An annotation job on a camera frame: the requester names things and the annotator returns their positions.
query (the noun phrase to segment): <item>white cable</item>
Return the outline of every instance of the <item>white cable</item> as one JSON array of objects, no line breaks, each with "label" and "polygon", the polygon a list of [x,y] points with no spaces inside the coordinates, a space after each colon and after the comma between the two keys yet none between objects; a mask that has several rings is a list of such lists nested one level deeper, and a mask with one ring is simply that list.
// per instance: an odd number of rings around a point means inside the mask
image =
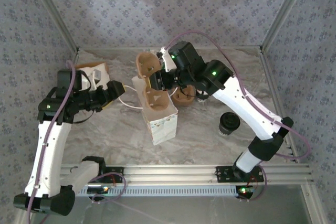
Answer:
[{"label": "white cable", "polygon": [[142,107],[135,107],[135,106],[132,106],[132,105],[128,105],[126,103],[124,103],[123,101],[121,101],[120,97],[118,97],[119,101],[124,104],[125,106],[127,107],[130,107],[130,108],[133,108],[133,109],[139,109],[139,110],[142,110]]},{"label": "white cable", "polygon": [[129,88],[129,89],[132,89],[132,90],[134,90],[134,91],[136,92],[136,89],[135,89],[135,88],[133,88],[133,87],[131,87],[131,86],[124,85],[124,87],[126,87],[126,88]]},{"label": "white cable", "polygon": [[174,90],[173,93],[171,93],[169,96],[171,97],[173,94],[175,94],[175,92],[177,91],[178,87]]},{"label": "white cable", "polygon": [[[132,90],[134,90],[134,91],[136,92],[136,89],[133,88],[133,87],[131,87],[131,86],[124,85],[124,87],[129,88],[129,89],[132,89]],[[142,107],[135,107],[135,106],[132,106],[132,105],[128,105],[127,103],[124,103],[124,102],[120,99],[120,97],[118,97],[118,99],[119,99],[119,101],[120,101],[122,104],[124,104],[124,105],[127,106],[127,107],[130,107],[130,108],[133,108],[133,109],[139,109],[139,110],[142,110]]]}]

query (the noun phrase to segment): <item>black mounting bracket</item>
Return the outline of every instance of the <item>black mounting bracket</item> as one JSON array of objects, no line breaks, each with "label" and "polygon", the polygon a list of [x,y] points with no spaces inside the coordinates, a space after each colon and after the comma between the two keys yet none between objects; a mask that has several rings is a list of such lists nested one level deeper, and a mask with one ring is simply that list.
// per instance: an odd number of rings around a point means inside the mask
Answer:
[{"label": "black mounting bracket", "polygon": [[254,177],[257,180],[256,182],[264,182],[264,176],[259,166],[255,166],[244,178],[235,176],[232,166],[217,166],[215,175],[217,176],[218,183],[248,183],[250,182],[251,177]]},{"label": "black mounting bracket", "polygon": [[[105,173],[110,173],[110,172],[115,172],[115,173],[120,173],[121,175],[124,175],[124,167],[122,166],[107,166],[105,169]],[[114,175],[114,180],[116,184],[122,184],[122,178],[118,175]],[[113,178],[112,176],[105,176],[102,178],[98,183],[108,183],[111,184],[113,183]]]}]

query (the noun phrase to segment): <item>white plastic part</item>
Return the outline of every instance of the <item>white plastic part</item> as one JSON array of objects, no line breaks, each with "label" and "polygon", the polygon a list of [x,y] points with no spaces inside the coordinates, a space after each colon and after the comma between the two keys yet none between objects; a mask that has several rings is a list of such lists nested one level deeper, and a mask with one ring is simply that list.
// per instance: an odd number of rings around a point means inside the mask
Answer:
[{"label": "white plastic part", "polygon": [[[49,121],[44,121],[38,125],[38,145],[32,174],[30,175],[28,185],[25,188],[25,193],[32,195],[34,189],[35,176],[37,172],[38,161],[41,154],[44,137],[50,125]],[[39,178],[39,188],[37,189],[36,196],[41,198],[43,194],[52,197],[60,191],[60,170],[63,158],[64,146],[68,134],[71,129],[71,124],[62,123],[62,125],[53,125],[49,139],[47,142],[44,159],[42,162],[41,173]]]},{"label": "white plastic part", "polygon": [[172,57],[169,55],[168,51],[164,47],[161,48],[160,53],[162,53],[162,59],[164,62],[164,68],[166,72],[169,72],[170,70],[177,68]]},{"label": "white plastic part", "polygon": [[246,149],[236,162],[236,165],[245,173],[249,173],[257,164],[260,159],[255,157],[248,149]]},{"label": "white plastic part", "polygon": [[[99,64],[95,67],[85,67],[85,68],[79,68],[79,70],[82,70],[86,73],[88,76],[92,86],[90,91],[96,90],[98,86],[103,86],[103,89],[107,89],[107,83],[110,81],[110,76],[106,71],[105,63]],[[88,79],[82,75],[82,89],[85,90],[90,87],[90,83]]]},{"label": "white plastic part", "polygon": [[99,164],[93,161],[83,161],[78,168],[73,168],[71,173],[60,181],[61,186],[72,185],[72,190],[77,194],[90,180],[98,176]]},{"label": "white plastic part", "polygon": [[[213,97],[220,100],[229,106],[235,113],[237,113],[256,133],[257,137],[261,140],[272,138],[272,134],[277,133],[280,126],[272,123],[263,117],[255,108],[248,103],[240,90],[239,82],[236,77],[230,77],[224,84],[224,90],[218,90],[213,94]],[[281,117],[272,113],[269,109],[263,106],[255,97],[249,92],[247,95],[253,100],[261,110],[267,113],[271,118],[276,121],[281,121]]]}]

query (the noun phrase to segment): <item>black cylinder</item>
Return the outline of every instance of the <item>black cylinder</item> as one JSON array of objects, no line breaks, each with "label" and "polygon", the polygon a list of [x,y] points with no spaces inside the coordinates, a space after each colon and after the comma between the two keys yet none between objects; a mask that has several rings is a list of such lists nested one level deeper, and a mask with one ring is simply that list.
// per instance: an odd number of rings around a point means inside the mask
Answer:
[{"label": "black cylinder", "polygon": [[239,117],[232,112],[224,113],[219,120],[219,130],[224,135],[230,135],[240,126]]}]

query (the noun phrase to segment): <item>black plastic part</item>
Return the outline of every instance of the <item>black plastic part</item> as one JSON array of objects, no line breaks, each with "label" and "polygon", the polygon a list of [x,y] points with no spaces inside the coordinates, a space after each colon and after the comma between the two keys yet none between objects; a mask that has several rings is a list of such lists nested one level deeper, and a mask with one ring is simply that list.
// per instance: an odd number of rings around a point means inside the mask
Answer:
[{"label": "black plastic part", "polygon": [[153,89],[168,90],[192,85],[196,90],[212,95],[218,89],[224,89],[225,82],[233,76],[233,72],[219,60],[205,63],[190,42],[180,41],[168,53],[177,69],[168,73],[161,69],[152,74],[150,84]]},{"label": "black plastic part", "polygon": [[87,189],[87,194],[106,194],[107,191],[104,191],[102,186],[90,186]]},{"label": "black plastic part", "polygon": [[195,73],[204,69],[205,63],[202,57],[198,55],[190,42],[180,41],[172,46],[168,53],[175,56],[173,60],[179,70],[189,68],[192,73]]},{"label": "black plastic part", "polygon": [[243,177],[237,177],[233,166],[217,166],[215,175],[218,183],[248,183],[251,175],[257,179],[257,182],[264,182],[264,176],[259,166],[255,166],[250,173],[245,173]]},{"label": "black plastic part", "polygon": [[[103,86],[99,86],[93,91],[83,90],[73,93],[57,118],[57,124],[60,125],[62,122],[73,123],[74,116],[80,110],[100,112],[104,106],[125,93],[123,84],[119,81],[109,81],[107,87],[106,90],[103,89]],[[51,121],[63,101],[63,97],[50,97],[54,90],[52,89],[38,106],[38,120],[40,123]]]},{"label": "black plastic part", "polygon": [[[14,197],[13,205],[17,208],[27,210],[30,197],[27,193],[19,194]],[[75,204],[75,192],[72,186],[61,186],[60,193],[48,198],[34,198],[32,212],[54,215],[68,215]]]},{"label": "black plastic part", "polygon": [[[106,173],[115,172],[124,175],[124,167],[122,166],[108,166],[106,167]],[[118,175],[114,175],[114,180],[116,184],[122,184],[122,178]],[[102,180],[103,183],[113,183],[112,176],[106,176]]]},{"label": "black plastic part", "polygon": [[209,95],[208,94],[205,94],[204,91],[202,91],[202,93],[198,93],[196,91],[196,97],[201,99],[201,100],[206,100],[209,98]]},{"label": "black plastic part", "polygon": [[[288,127],[290,127],[290,128],[292,128],[293,125],[294,125],[294,121],[293,121],[291,118],[289,118],[289,117],[285,117],[285,118],[283,118],[283,119],[281,120],[281,122],[282,122],[284,125],[286,125],[286,126],[288,126]],[[278,134],[279,134],[280,136],[282,136],[282,137],[285,137],[285,136],[287,135],[287,133],[288,133],[288,130],[286,130],[286,129],[283,128],[283,127],[281,127],[281,128],[279,129],[279,131],[278,131]]]},{"label": "black plastic part", "polygon": [[240,119],[233,112],[224,113],[219,120],[219,130],[223,134],[230,135],[240,126]]},{"label": "black plastic part", "polygon": [[[75,82],[72,88],[72,92],[78,92],[82,88],[82,71],[76,70]],[[56,97],[63,98],[68,91],[71,83],[72,71],[71,69],[62,69],[57,72],[57,90]]]},{"label": "black plastic part", "polygon": [[95,197],[95,198],[93,199],[93,201],[94,201],[94,202],[99,202],[99,201],[101,201],[101,200],[103,200],[103,199],[105,199],[105,198],[97,196],[97,197]]},{"label": "black plastic part", "polygon": [[237,167],[237,160],[239,160],[240,156],[242,155],[242,153],[237,157],[236,161],[234,162],[233,166],[232,166],[232,170],[233,170],[233,174],[234,176],[239,180],[239,181],[246,181],[248,179],[250,179],[251,174],[250,173],[246,173],[243,172],[241,169],[239,169]]},{"label": "black plastic part", "polygon": [[269,140],[260,140],[255,137],[248,146],[248,150],[258,159],[269,161],[280,149],[283,139],[279,134],[274,134],[273,138]]},{"label": "black plastic part", "polygon": [[157,56],[159,59],[162,59],[163,54],[159,51],[159,52],[156,53],[156,56]]}]

